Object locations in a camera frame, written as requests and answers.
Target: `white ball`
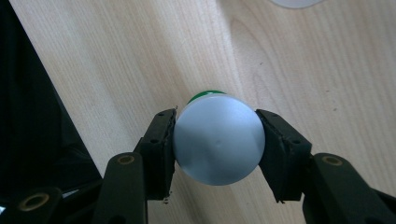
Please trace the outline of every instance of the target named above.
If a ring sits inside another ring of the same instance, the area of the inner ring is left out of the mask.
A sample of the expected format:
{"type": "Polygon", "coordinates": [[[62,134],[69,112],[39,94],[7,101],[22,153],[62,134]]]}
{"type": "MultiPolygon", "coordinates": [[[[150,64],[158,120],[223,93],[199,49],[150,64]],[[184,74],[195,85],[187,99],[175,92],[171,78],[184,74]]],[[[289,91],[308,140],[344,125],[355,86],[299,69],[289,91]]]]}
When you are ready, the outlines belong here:
{"type": "Polygon", "coordinates": [[[253,109],[227,94],[190,102],[174,130],[174,152],[181,169],[207,185],[243,179],[264,152],[262,122],[253,109]]]}

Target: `wood grain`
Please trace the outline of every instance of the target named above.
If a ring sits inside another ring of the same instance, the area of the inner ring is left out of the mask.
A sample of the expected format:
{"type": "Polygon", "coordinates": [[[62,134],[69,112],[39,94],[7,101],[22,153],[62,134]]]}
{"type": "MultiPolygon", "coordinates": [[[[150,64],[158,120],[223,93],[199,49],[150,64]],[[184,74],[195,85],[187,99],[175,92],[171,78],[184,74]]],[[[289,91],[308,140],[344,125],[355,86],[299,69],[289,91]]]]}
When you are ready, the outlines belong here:
{"type": "MultiPolygon", "coordinates": [[[[132,151],[153,116],[197,92],[226,91],[274,111],[313,152],[350,160],[396,195],[396,2],[326,0],[11,0],[78,132],[103,173],[132,151]]],[[[304,223],[276,204],[261,171],[209,187],[177,167],[150,223],[304,223]]]]}

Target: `green lid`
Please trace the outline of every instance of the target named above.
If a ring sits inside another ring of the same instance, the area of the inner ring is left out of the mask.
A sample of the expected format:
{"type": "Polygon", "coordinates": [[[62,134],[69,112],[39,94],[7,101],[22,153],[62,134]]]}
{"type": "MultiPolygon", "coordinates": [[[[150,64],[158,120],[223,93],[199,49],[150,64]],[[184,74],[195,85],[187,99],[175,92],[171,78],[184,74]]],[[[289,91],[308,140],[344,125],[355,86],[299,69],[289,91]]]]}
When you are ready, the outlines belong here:
{"type": "Polygon", "coordinates": [[[226,94],[226,93],[223,92],[223,91],[201,91],[200,93],[194,95],[194,96],[189,100],[188,104],[191,103],[192,101],[194,101],[194,100],[200,98],[201,96],[205,96],[205,95],[213,94],[213,93],[222,93],[222,94],[226,94]]]}

